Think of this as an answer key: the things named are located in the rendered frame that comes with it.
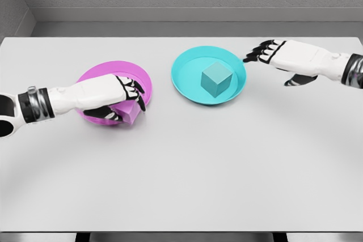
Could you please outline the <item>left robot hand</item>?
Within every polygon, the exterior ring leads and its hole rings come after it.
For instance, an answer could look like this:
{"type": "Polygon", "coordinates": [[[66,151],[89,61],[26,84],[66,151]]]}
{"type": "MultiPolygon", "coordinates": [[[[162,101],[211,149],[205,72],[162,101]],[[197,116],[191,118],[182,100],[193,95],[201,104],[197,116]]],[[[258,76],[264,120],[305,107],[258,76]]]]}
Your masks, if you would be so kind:
{"type": "Polygon", "coordinates": [[[112,107],[118,103],[132,101],[140,110],[146,110],[142,97],[144,89],[136,80],[114,74],[102,75],[76,84],[80,90],[76,95],[76,110],[86,117],[97,118],[116,125],[124,121],[112,107]]]}

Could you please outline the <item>purple plate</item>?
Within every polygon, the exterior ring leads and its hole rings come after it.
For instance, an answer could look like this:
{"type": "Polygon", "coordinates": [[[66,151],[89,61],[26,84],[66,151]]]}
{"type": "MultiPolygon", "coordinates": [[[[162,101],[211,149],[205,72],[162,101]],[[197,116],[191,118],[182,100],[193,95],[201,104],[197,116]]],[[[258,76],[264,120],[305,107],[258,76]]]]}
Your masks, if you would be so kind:
{"type": "MultiPolygon", "coordinates": [[[[137,81],[144,90],[141,94],[145,104],[147,105],[151,99],[153,86],[151,78],[148,73],[140,66],[126,61],[109,61],[98,64],[88,69],[78,80],[81,82],[91,78],[99,77],[106,74],[114,74],[120,77],[128,77],[137,81]]],[[[111,105],[110,108],[116,112],[115,106],[111,105]]]]}

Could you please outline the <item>cyan block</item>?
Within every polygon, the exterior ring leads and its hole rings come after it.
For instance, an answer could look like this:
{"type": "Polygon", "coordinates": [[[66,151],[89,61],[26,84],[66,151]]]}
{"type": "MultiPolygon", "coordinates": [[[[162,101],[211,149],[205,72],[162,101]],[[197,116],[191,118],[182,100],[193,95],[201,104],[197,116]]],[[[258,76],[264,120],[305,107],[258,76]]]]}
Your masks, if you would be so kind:
{"type": "Polygon", "coordinates": [[[220,62],[215,62],[201,74],[201,87],[213,97],[226,91],[231,83],[233,72],[220,62]]]}

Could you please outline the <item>cyan plate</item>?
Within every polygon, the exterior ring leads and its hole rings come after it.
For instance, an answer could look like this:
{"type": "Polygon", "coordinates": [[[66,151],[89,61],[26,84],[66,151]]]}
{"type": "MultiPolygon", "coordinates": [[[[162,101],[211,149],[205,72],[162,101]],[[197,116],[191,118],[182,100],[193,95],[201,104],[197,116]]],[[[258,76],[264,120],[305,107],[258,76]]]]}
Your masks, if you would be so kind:
{"type": "Polygon", "coordinates": [[[175,88],[187,99],[204,105],[225,103],[244,89],[247,73],[243,62],[232,52],[216,46],[197,46],[183,52],[173,63],[171,79],[175,88]],[[202,71],[220,62],[233,72],[229,88],[213,97],[201,87],[202,71]]]}

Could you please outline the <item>purple block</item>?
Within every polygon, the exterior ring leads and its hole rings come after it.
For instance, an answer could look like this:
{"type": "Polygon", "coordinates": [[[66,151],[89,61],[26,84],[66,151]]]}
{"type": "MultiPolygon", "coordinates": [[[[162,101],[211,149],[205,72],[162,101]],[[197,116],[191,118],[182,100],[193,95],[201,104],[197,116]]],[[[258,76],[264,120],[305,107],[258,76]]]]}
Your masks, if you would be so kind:
{"type": "Polygon", "coordinates": [[[122,117],[123,122],[133,124],[141,109],[134,100],[122,101],[115,106],[116,112],[122,117]]]}

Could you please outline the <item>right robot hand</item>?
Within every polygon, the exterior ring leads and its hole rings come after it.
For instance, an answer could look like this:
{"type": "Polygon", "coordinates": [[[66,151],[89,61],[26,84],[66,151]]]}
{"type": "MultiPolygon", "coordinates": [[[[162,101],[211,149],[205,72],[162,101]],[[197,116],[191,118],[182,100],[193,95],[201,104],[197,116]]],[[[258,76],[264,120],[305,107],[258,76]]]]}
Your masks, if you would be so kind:
{"type": "Polygon", "coordinates": [[[267,40],[253,48],[244,63],[261,62],[278,70],[292,72],[285,86],[303,86],[317,79],[313,59],[318,48],[294,40],[267,40]]]}

